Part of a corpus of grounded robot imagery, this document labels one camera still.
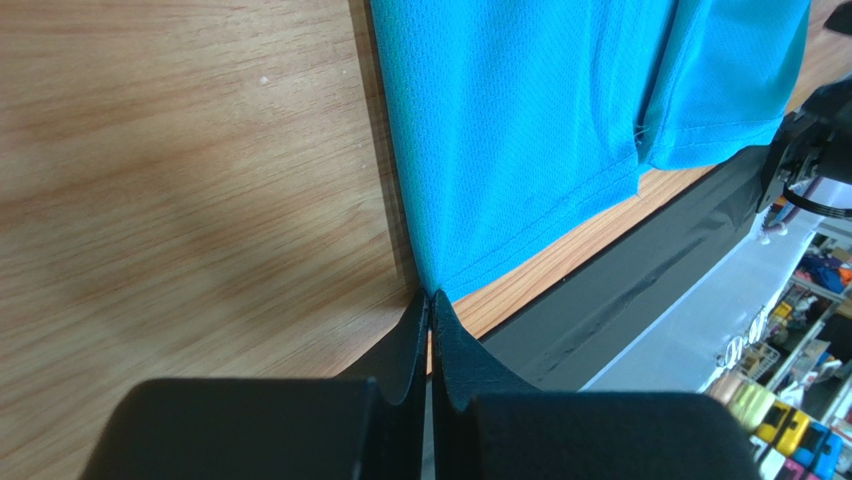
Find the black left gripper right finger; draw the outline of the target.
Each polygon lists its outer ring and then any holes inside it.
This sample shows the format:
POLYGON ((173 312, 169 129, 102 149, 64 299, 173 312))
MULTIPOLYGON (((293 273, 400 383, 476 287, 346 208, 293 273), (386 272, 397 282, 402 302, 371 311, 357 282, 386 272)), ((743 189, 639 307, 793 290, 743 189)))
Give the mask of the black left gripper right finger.
POLYGON ((439 479, 755 479, 716 400, 678 392, 542 391, 492 356, 447 295, 431 302, 439 479))

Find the teal blue t-shirt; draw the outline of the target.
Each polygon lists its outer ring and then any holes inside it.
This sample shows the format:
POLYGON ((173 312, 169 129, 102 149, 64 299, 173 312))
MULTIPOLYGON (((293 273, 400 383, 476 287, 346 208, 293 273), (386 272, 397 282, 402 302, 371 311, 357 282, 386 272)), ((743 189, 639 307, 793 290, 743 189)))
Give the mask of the teal blue t-shirt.
POLYGON ((458 300, 638 191, 769 143, 807 1, 375 1, 422 286, 458 300))

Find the cluttered metal storage shelf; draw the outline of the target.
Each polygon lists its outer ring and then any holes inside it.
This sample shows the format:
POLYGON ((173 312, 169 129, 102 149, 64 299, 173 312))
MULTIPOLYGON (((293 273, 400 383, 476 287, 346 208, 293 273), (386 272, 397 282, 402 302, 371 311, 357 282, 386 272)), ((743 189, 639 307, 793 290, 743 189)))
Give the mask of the cluttered metal storage shelf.
POLYGON ((851 476, 851 235, 820 226, 732 372, 707 388, 763 479, 851 476))

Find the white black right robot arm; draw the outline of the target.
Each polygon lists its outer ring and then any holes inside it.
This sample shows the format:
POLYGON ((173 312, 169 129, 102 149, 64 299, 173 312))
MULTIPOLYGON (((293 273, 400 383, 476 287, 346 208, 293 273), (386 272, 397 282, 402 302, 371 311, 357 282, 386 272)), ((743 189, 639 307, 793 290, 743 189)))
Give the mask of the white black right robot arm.
POLYGON ((849 207, 817 203, 797 194, 793 186, 809 180, 851 183, 851 78, 813 91, 795 112, 789 113, 769 146, 761 172, 761 212, 777 198, 810 213, 849 219, 849 207))

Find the black table edge strip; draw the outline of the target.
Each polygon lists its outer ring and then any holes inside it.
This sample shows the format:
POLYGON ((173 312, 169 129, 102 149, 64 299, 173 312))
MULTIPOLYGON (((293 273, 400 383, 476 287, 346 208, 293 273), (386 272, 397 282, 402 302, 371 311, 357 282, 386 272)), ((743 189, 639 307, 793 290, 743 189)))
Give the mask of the black table edge strip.
POLYGON ((542 390, 579 390, 750 232, 769 149, 715 167, 536 297, 484 347, 542 390))

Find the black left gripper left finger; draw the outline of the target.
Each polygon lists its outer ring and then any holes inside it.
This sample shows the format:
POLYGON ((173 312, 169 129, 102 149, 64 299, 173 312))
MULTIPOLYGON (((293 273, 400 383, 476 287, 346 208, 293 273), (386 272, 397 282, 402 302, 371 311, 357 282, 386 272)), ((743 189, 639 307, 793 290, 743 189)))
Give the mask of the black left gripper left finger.
POLYGON ((159 378, 109 418, 86 479, 416 479, 429 299, 324 379, 159 378))

